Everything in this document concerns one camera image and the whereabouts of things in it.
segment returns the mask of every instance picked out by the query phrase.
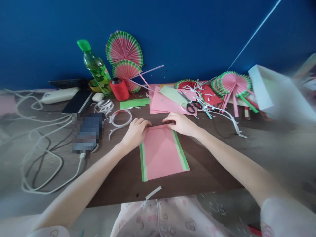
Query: green bottle cap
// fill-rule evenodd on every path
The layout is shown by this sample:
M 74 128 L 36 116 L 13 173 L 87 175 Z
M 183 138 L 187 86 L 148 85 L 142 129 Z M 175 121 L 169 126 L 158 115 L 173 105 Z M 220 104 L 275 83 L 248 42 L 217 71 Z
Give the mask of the green bottle cap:
M 79 48 L 83 51 L 83 52 L 86 52 L 86 51 L 90 51 L 91 50 L 91 47 L 90 47 L 90 44 L 88 41 L 86 41 L 85 39 L 80 39 L 77 41 L 77 44 L 79 46 Z

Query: white power bank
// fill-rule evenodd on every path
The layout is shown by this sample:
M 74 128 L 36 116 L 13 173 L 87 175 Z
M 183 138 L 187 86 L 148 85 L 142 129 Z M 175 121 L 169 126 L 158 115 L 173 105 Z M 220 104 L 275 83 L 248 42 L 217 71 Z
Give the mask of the white power bank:
M 44 104 L 53 104 L 65 100 L 71 100 L 78 91 L 79 87 L 73 87 L 68 89 L 46 92 L 43 95 L 41 102 L 43 102 Z

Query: plastic bottle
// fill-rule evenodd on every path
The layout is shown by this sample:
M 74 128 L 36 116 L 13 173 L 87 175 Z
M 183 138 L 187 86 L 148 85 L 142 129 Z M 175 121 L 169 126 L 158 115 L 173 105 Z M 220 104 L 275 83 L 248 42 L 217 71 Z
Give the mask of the plastic bottle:
M 110 87 L 111 76 L 106 69 L 104 62 L 97 55 L 92 53 L 88 41 L 81 39 L 77 41 L 79 48 L 84 52 L 83 62 L 86 68 L 90 71 L 97 84 L 100 86 L 102 93 L 106 97 L 113 97 Z
M 124 101 L 129 98 L 129 91 L 124 80 L 115 77 L 110 82 L 110 86 L 117 100 Z

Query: dark brown table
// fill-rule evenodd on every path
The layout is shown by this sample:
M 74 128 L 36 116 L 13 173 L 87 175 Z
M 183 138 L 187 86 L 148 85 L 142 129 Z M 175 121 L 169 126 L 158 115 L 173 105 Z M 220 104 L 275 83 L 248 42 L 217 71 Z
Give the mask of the dark brown table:
M 146 98 L 145 91 L 136 93 L 137 98 Z M 119 109 L 120 102 L 113 99 L 113 112 Z M 267 124 L 259 114 L 251 113 L 252 120 L 244 118 L 243 107 L 240 107 L 239 121 L 240 130 L 247 127 L 261 128 Z M 161 125 L 164 114 L 150 114 L 149 105 L 141 109 L 131 109 L 133 118 L 144 118 L 152 122 L 153 126 Z M 230 144 L 237 150 L 243 152 L 248 146 L 251 146 L 253 139 L 244 139 L 236 135 L 233 124 L 230 120 L 221 115 L 216 115 L 210 120 L 205 112 L 198 112 L 198 117 L 188 116 L 198 126 L 203 127 L 215 137 Z M 116 118 L 116 123 L 126 122 L 128 115 L 120 113 Z M 105 123 L 104 136 L 100 142 L 100 147 L 96 153 L 87 156 L 97 157 L 98 159 L 109 152 L 118 142 L 120 142 L 127 131 L 127 127 L 115 131 L 111 136 L 108 135 L 111 129 L 115 128 Z M 168 198 L 181 195 L 199 194 L 204 192 L 222 192 L 231 189 L 243 188 L 243 186 L 228 173 L 214 158 L 214 156 L 198 141 L 192 137 L 178 134 L 184 154 L 187 158 L 190 171 L 142 182 L 140 151 L 139 148 L 131 151 L 125 156 L 111 171 L 99 191 L 95 194 L 88 207 L 111 205 L 118 203 L 134 202 L 145 200 L 145 197 L 154 189 L 161 186 L 162 190 L 157 192 L 152 198 Z

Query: sleeve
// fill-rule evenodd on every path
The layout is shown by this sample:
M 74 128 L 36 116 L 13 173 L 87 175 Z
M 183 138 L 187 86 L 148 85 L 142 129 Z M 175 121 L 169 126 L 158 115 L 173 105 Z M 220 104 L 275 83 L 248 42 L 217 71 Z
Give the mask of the sleeve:
M 316 214 L 294 199 L 271 197 L 261 207 L 263 237 L 316 237 Z
M 62 226 L 51 226 L 39 229 L 28 237 L 70 237 L 68 230 Z

